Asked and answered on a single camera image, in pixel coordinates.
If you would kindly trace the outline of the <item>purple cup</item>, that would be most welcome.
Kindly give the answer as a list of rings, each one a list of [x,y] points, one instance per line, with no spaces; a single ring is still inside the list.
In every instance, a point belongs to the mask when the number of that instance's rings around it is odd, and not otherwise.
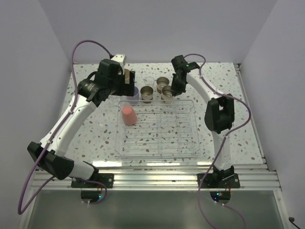
[[[127,100],[139,100],[139,89],[135,86],[133,96],[127,96],[126,98]]]

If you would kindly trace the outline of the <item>tall beige cup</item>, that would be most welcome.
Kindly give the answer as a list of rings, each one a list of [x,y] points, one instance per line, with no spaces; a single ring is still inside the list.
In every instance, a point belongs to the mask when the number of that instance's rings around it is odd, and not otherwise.
[[[130,84],[130,70],[124,69],[124,73],[125,73],[125,83]]]

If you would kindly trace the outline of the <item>pink cup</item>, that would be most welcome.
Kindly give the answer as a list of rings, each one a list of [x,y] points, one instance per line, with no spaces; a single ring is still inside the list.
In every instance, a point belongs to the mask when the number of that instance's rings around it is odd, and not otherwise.
[[[130,105],[122,108],[122,119],[126,125],[134,125],[137,122],[137,115]]]

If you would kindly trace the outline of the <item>clear glass tumbler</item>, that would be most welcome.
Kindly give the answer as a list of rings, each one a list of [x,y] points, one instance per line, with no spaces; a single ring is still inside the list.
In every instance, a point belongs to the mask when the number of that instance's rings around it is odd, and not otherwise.
[[[121,96],[117,96],[117,95],[112,95],[112,96],[110,97],[110,100],[111,100],[112,102],[119,102],[121,99],[122,99],[122,97],[121,97]]]

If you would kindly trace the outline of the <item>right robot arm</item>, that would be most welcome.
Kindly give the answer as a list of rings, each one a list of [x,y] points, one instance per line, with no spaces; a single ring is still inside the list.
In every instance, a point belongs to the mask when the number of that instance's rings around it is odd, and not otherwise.
[[[234,176],[230,141],[225,137],[234,122],[234,100],[227,98],[226,95],[217,95],[205,83],[192,76],[191,71],[199,68],[197,63],[188,63],[183,55],[174,57],[171,63],[174,68],[171,85],[173,96],[185,93],[186,85],[190,84],[207,104],[204,122],[212,132],[215,158],[212,162],[213,172],[201,178],[200,187],[224,187],[229,182],[229,178]]]

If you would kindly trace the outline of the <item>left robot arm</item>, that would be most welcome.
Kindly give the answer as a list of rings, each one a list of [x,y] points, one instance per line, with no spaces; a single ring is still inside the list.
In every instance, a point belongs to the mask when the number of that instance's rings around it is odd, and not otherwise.
[[[82,179],[88,187],[98,184],[98,169],[87,162],[65,157],[67,149],[84,123],[109,95],[133,96],[135,72],[126,71],[126,56],[117,54],[100,61],[98,70],[78,84],[78,93],[56,125],[38,143],[31,142],[28,152],[37,165],[59,180]]]

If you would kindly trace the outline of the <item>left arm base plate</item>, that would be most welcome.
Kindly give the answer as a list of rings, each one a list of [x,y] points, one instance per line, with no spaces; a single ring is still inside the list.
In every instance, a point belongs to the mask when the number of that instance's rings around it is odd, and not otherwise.
[[[91,180],[73,178],[71,182],[72,188],[101,188],[102,185],[106,188],[112,188],[114,183],[113,173],[98,173],[93,175]]]

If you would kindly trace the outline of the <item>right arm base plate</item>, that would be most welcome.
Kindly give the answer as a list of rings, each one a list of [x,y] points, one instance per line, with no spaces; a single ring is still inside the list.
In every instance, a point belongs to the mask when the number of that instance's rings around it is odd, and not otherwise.
[[[198,183],[198,186],[201,188],[226,189],[226,188],[240,188],[241,187],[240,181],[239,181],[239,176],[237,173],[234,173],[233,176],[231,176],[227,179],[224,179],[224,180],[220,180],[220,181],[216,181],[213,178],[212,174],[209,173],[203,180],[202,184],[200,184],[203,176],[204,176],[204,173],[197,174],[197,183]]]

